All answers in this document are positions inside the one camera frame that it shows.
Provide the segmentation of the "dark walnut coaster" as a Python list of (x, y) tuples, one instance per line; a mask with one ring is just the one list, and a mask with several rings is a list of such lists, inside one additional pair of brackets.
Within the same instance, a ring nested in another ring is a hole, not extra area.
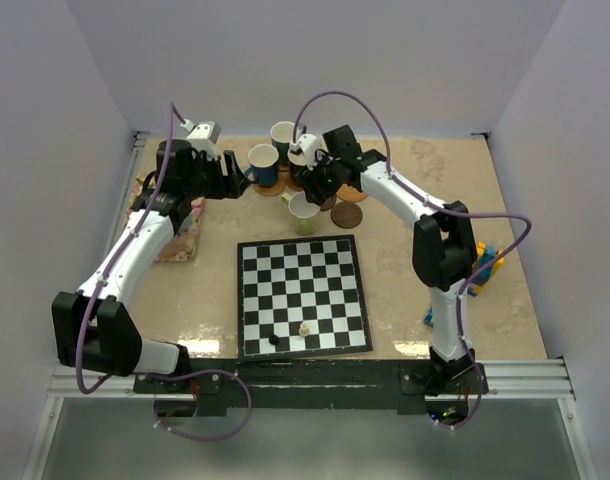
[(330, 197), (329, 199), (327, 199), (320, 207), (321, 211), (328, 211), (330, 209), (333, 208), (333, 206), (335, 205), (337, 200), (336, 196)]
[(355, 203), (339, 202), (332, 207), (330, 218), (339, 228), (352, 229), (362, 222), (363, 211)]

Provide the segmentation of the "woven rattan coaster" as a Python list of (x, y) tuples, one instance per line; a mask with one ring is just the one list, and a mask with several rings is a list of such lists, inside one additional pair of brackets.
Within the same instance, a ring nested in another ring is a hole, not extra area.
[(252, 187), (258, 195), (263, 197), (276, 197), (284, 192), (286, 183), (283, 178), (279, 178), (278, 181), (271, 187), (263, 187), (259, 184), (253, 184)]
[(336, 192), (336, 196), (344, 201), (350, 203), (358, 203), (364, 201), (368, 195), (357, 188), (344, 184)]

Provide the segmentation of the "black mug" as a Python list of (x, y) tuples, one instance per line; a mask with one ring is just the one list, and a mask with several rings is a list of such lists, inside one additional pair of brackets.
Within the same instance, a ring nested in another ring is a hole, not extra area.
[(302, 181), (300, 174), (303, 170), (307, 169), (306, 160), (302, 154), (296, 154), (294, 152), (288, 152), (289, 160), (289, 178), (291, 182), (298, 188), (302, 187)]

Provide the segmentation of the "dark blue mug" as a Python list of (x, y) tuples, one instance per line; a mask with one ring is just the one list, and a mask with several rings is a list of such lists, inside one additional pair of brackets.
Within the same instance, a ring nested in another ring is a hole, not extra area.
[(248, 152), (245, 177), (261, 188), (274, 187), (279, 178), (279, 153), (271, 144), (259, 144)]

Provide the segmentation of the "green mug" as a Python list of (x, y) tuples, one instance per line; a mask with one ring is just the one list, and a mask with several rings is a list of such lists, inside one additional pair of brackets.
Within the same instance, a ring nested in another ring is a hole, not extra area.
[(281, 200), (287, 207), (296, 234), (308, 236), (318, 230), (320, 207), (315, 203), (310, 203), (304, 192), (284, 193), (281, 195)]

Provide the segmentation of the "teal grey mug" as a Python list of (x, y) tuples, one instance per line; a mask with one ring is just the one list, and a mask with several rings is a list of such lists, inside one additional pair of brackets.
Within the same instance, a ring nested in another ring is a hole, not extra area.
[(291, 163), (294, 163), (297, 166), (306, 165), (302, 147), (293, 141), (294, 129), (295, 124), (290, 121), (278, 122), (270, 129), (272, 145), (278, 152), (279, 166), (285, 168)]

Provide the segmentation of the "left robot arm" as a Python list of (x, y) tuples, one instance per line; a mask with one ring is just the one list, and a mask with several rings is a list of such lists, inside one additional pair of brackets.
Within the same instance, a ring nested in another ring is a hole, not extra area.
[(156, 168), (143, 180), (125, 228), (108, 256), (75, 291), (51, 305), (59, 362), (106, 376), (157, 374), (170, 392), (192, 380), (187, 349), (146, 339), (128, 305), (161, 250), (192, 216), (196, 199), (238, 199), (250, 180), (233, 151), (212, 154), (184, 139), (159, 145)]

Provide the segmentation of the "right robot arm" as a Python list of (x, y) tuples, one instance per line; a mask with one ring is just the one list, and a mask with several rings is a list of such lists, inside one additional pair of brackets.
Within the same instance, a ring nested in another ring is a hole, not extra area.
[(305, 163), (297, 177), (309, 202), (322, 205), (348, 185), (380, 202), (411, 229), (411, 265), (429, 289), (433, 312), (430, 358), (414, 381), (429, 395), (454, 392), (476, 366), (466, 286), (476, 246), (467, 207), (446, 204), (418, 188), (392, 166), (389, 150), (363, 150), (347, 125), (322, 136), (294, 130), (289, 152)]

